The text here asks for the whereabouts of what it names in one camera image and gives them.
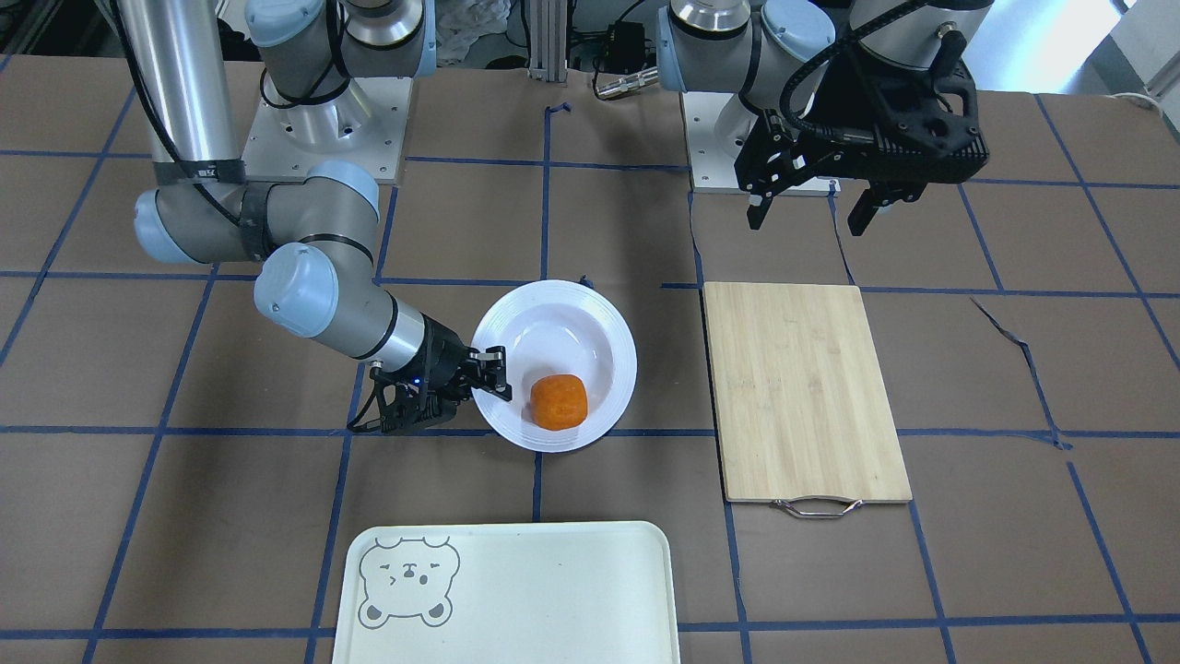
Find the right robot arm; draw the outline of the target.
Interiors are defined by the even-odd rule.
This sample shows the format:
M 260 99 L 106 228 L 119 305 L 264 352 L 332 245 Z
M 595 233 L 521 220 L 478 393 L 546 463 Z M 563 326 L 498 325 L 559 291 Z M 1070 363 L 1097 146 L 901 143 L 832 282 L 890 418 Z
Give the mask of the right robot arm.
M 513 396 L 502 348 L 468 348 L 374 281 L 379 186 L 350 152 L 380 134 L 359 81 L 430 75 L 434 4 L 245 5 L 264 67 L 260 100 L 316 156 L 286 184 L 247 172 L 211 1 L 110 1 L 107 9 L 157 142 L 157 186 L 136 200 L 136 239 L 148 255 L 172 264 L 257 262 L 254 305 L 266 318 L 374 366 L 405 397 Z

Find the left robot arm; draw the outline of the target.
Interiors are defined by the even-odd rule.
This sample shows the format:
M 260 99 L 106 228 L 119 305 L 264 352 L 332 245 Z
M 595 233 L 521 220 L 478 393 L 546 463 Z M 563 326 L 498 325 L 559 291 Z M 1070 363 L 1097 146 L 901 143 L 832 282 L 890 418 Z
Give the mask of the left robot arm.
M 660 12 L 660 81 L 732 93 L 753 117 L 733 167 L 750 230 L 792 186 L 856 178 L 867 182 L 848 218 L 859 236 L 881 208 L 985 167 L 962 55 L 991 6 L 851 1 L 835 20 L 813 1 L 671 1 Z

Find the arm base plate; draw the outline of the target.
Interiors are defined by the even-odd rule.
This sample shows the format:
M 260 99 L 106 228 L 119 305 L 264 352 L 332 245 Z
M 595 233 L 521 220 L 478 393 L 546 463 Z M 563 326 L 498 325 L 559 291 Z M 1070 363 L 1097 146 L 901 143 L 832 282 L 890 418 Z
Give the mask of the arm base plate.
M 696 193 L 740 195 L 734 163 L 753 129 L 755 116 L 735 93 L 681 94 L 684 137 Z
M 412 78 L 354 78 L 335 100 L 274 109 L 266 81 L 242 160 L 253 180 L 296 182 L 324 160 L 348 160 L 378 184 L 400 180 Z

